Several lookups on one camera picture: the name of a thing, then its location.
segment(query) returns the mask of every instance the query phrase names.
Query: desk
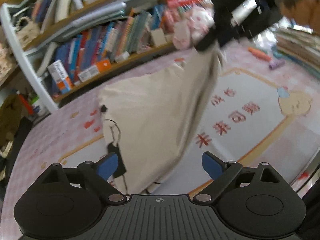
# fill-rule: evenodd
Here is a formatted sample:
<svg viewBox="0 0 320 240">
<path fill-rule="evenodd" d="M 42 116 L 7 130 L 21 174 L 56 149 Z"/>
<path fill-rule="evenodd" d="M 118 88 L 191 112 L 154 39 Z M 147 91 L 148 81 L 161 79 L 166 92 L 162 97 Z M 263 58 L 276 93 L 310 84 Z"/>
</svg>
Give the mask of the desk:
<svg viewBox="0 0 320 240">
<path fill-rule="evenodd" d="M 14 205 L 50 163 L 60 161 L 64 167 L 70 167 L 88 159 L 98 160 L 106 153 L 97 99 L 97 94 L 104 85 L 120 79 L 156 72 L 170 65 L 176 58 L 187 59 L 188 54 L 190 50 L 175 52 L 117 76 L 67 104 L 33 128 L 21 148 L 7 187 L 1 217 L 1 239 L 17 240 L 21 236 L 13 217 Z M 285 123 L 285 126 L 277 130 L 276 136 L 272 140 L 270 136 L 264 137 L 249 151 L 249 153 L 255 152 L 254 155 L 242 154 L 242 156 L 230 152 L 231 148 L 226 149 L 224 153 L 223 142 L 219 141 L 219 138 L 224 138 L 224 136 L 216 133 L 216 130 L 212 128 L 214 125 L 211 124 L 211 122 L 219 123 L 220 120 L 215 120 L 216 116 L 206 111 L 198 133 L 200 136 L 204 136 L 201 135 L 203 132 L 209 133 L 211 141 L 202 143 L 200 147 L 201 140 L 198 142 L 199 138 L 195 138 L 174 174 L 154 192 L 155 194 L 194 194 L 210 183 L 208 175 L 201 168 L 201 153 L 206 150 L 215 150 L 216 154 L 224 159 L 237 159 L 253 167 L 260 162 L 269 162 L 288 182 L 292 182 L 314 157 L 320 144 L 319 81 L 291 62 L 287 62 L 285 66 L 277 70 L 270 71 L 266 62 L 257 60 L 246 48 L 237 43 L 232 43 L 226 48 L 226 55 L 228 63 L 224 71 L 228 75 L 233 72 L 240 73 L 246 78 L 258 78 L 266 88 L 274 89 L 274 91 L 279 87 L 285 87 L 288 91 L 303 91 L 312 98 L 311 109 L 302 116 L 282 118 L 279 115 L 279 122 Z M 214 96 L 220 95 L 222 91 L 219 89 L 218 85 L 212 94 L 212 102 L 209 103 L 208 109 L 209 107 L 215 109 L 213 104 L 218 99 Z M 243 109 L 238 110 L 243 114 L 249 114 L 246 117 L 249 120 L 251 117 L 249 112 Z M 210 131 L 206 130 L 208 128 L 204 124 L 207 119 L 210 120 L 210 125 L 208 125 Z"/>
</svg>

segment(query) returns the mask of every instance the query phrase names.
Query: canvas bag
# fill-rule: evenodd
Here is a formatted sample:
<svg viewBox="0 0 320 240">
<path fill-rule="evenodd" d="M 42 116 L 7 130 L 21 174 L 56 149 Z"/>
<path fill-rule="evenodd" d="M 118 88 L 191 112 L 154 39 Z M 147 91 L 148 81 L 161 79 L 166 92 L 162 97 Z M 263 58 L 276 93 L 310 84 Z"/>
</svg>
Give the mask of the canvas bag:
<svg viewBox="0 0 320 240">
<path fill-rule="evenodd" d="M 217 82 L 217 48 L 194 49 L 184 67 L 172 64 L 101 89 L 103 134 L 107 152 L 119 158 L 113 177 L 122 193 L 151 193 L 172 174 Z"/>
</svg>

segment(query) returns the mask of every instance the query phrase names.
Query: cloth fold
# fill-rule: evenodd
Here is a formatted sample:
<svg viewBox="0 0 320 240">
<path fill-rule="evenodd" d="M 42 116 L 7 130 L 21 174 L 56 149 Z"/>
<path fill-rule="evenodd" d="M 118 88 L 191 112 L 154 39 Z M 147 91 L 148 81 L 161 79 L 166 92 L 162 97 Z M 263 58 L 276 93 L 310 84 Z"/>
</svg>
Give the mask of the cloth fold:
<svg viewBox="0 0 320 240">
<path fill-rule="evenodd" d="M 172 64 L 100 91 L 103 134 L 108 153 L 117 151 L 121 160 L 114 184 L 122 193 L 151 193 L 172 174 L 217 82 L 217 48 L 194 49 L 183 68 Z"/>
</svg>

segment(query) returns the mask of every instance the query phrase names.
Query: plush toy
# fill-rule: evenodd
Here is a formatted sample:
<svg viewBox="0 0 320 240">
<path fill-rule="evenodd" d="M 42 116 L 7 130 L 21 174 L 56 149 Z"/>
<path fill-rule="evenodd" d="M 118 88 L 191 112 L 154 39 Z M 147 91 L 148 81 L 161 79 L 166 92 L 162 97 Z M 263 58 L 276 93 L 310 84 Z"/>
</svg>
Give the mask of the plush toy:
<svg viewBox="0 0 320 240">
<path fill-rule="evenodd" d="M 194 6 L 180 22 L 175 23 L 172 42 L 179 50 L 187 49 L 204 37 L 212 25 L 212 9 Z"/>
</svg>

